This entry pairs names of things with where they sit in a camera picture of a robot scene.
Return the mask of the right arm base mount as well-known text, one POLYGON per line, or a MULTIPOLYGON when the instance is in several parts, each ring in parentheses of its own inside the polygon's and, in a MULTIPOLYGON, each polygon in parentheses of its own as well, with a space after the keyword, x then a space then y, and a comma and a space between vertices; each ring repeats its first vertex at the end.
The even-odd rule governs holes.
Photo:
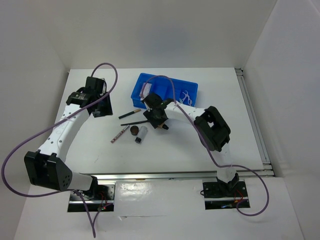
POLYGON ((216 181, 203 182, 200 194, 204 198, 206 210, 226 210, 250 208, 247 186, 244 181, 239 181, 231 191, 222 191, 216 181))

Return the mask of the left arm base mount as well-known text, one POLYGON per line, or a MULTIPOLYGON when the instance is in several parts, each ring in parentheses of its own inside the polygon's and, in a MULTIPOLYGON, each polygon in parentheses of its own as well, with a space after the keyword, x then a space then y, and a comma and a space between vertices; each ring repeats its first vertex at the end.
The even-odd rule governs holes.
MULTIPOLYGON (((98 211, 102 212, 113 212, 115 207, 115 191, 116 183, 107 182, 105 184, 99 184, 97 189, 93 194, 79 190, 82 198, 85 200, 88 211, 97 213, 98 211)), ((81 213, 85 212, 85 206, 80 196, 72 192, 69 195, 68 202, 68 213, 81 213)))

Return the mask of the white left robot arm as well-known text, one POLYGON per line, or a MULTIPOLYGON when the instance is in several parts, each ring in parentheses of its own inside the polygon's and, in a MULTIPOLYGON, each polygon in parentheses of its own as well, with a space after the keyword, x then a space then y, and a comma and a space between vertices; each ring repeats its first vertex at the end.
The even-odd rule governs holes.
POLYGON ((28 151, 24 156, 30 183, 61 192, 78 190, 88 200, 97 197, 97 178, 73 172, 65 161, 73 140, 89 117, 100 118, 112 114, 106 81, 87 77, 85 86, 69 95, 60 119, 62 123, 53 128, 37 151, 28 151))

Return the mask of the clear blush palette case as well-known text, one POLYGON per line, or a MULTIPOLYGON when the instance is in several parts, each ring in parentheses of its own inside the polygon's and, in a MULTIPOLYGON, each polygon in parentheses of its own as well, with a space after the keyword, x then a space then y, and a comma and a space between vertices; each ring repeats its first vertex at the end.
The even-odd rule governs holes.
POLYGON ((145 98, 146 96, 148 96, 149 93, 150 93, 151 88, 152 88, 152 84, 145 82, 145 83, 142 85, 142 88, 141 88, 141 91, 140 91, 140 97, 141 97, 141 98, 145 98))

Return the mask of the clear bottle black cap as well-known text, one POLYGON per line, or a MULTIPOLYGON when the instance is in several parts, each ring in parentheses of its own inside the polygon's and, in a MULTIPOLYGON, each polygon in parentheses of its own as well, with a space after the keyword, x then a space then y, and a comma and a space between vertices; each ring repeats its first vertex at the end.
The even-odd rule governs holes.
POLYGON ((148 128, 146 126, 142 126, 135 138, 135 142, 140 144, 148 133, 148 128))

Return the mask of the beige foundation bottle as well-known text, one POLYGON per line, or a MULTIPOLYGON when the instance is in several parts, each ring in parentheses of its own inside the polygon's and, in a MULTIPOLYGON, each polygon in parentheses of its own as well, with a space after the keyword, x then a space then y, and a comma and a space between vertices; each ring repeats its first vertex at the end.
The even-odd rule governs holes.
POLYGON ((164 129, 164 130, 168 130, 169 129, 169 127, 165 123, 161 123, 157 127, 160 128, 160 129, 164 129))

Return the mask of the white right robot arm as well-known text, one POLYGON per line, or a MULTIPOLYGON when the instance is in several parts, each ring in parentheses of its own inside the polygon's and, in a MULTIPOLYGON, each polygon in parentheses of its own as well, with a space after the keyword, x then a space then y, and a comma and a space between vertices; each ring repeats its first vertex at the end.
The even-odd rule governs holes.
POLYGON ((168 129, 167 120, 184 121, 194 128, 201 144, 207 150, 217 167, 218 190, 223 196, 230 196, 239 182, 239 175, 232 165, 230 154, 231 129, 214 106, 197 108, 177 102, 172 98, 163 100, 150 93, 142 102, 146 107, 143 115, 153 128, 168 129))

